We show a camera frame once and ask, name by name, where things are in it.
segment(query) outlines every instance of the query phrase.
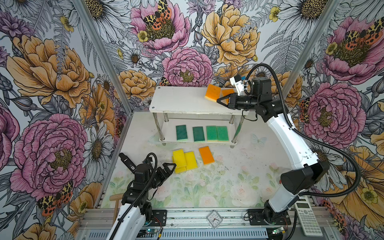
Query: green sponge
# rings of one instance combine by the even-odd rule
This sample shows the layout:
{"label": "green sponge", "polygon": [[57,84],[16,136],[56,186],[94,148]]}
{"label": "green sponge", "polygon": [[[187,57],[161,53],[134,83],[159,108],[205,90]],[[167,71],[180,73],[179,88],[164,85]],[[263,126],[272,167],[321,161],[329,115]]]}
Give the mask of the green sponge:
{"label": "green sponge", "polygon": [[217,139],[219,142],[228,142],[228,129],[226,126],[217,126]]}
{"label": "green sponge", "polygon": [[217,130],[216,126],[207,126],[207,141],[217,141]]}
{"label": "green sponge", "polygon": [[178,126],[176,126],[176,139],[177,139],[177,141],[186,141],[186,140],[188,140],[187,126],[186,125],[178,125]]}
{"label": "green sponge", "polygon": [[194,142],[205,142],[203,127],[193,127]]}

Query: orange sponge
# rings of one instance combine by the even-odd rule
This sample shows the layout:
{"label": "orange sponge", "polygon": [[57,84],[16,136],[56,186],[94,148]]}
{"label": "orange sponge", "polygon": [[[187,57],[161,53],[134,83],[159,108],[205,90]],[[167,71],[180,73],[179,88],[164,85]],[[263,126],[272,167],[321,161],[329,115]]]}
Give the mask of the orange sponge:
{"label": "orange sponge", "polygon": [[200,152],[201,158],[203,159],[204,165],[215,162],[208,146],[199,148],[199,152]]}
{"label": "orange sponge", "polygon": [[205,98],[213,102],[216,102],[216,100],[220,98],[220,90],[221,88],[214,86],[212,84],[209,84],[207,87],[207,93],[205,94]]}
{"label": "orange sponge", "polygon": [[[231,94],[231,93],[234,93],[234,92],[235,92],[235,89],[233,89],[233,88],[230,88],[230,89],[221,89],[221,96],[224,97],[224,96],[227,96],[227,95],[229,95],[229,94]],[[225,102],[226,104],[228,104],[229,99],[225,99],[224,102]]]}

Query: clock face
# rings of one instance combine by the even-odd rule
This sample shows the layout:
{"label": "clock face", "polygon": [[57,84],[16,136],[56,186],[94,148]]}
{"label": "clock face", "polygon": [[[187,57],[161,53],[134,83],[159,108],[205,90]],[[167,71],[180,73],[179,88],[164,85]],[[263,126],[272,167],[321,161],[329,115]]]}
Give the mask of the clock face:
{"label": "clock face", "polygon": [[223,218],[215,211],[213,210],[208,216],[207,216],[208,222],[211,224],[212,228],[217,228],[220,223],[223,221]]}

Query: lower shelf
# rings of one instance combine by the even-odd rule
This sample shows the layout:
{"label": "lower shelf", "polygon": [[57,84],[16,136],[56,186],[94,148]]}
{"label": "lower shelf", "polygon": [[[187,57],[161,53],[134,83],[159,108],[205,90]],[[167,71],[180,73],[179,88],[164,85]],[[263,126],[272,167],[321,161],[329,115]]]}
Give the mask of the lower shelf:
{"label": "lower shelf", "polygon": [[204,128],[204,137],[207,139],[207,129],[206,126],[226,126],[228,129],[228,142],[218,142],[218,141],[207,141],[205,140],[205,143],[207,144],[227,144],[227,145],[236,145],[231,142],[233,139],[235,132],[236,132],[236,126],[235,124],[229,124],[229,120],[203,120],[203,119],[178,119],[178,118],[170,118],[168,122],[163,123],[163,127],[161,129],[165,140],[161,142],[178,142],[176,139],[176,126],[178,125],[186,125],[187,126],[187,134],[188,134],[188,140],[182,141],[182,142],[189,142],[193,143],[193,127],[200,127],[202,126]]}

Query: white calculator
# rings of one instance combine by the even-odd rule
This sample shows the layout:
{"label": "white calculator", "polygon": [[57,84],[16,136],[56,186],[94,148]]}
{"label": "white calculator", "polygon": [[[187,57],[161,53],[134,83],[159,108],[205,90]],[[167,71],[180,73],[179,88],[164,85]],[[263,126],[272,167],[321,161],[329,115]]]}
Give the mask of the white calculator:
{"label": "white calculator", "polygon": [[299,216],[304,235],[309,237],[322,237],[323,233],[317,223],[308,198],[305,196],[300,197],[297,202],[295,202],[295,208],[297,210],[297,215]]}

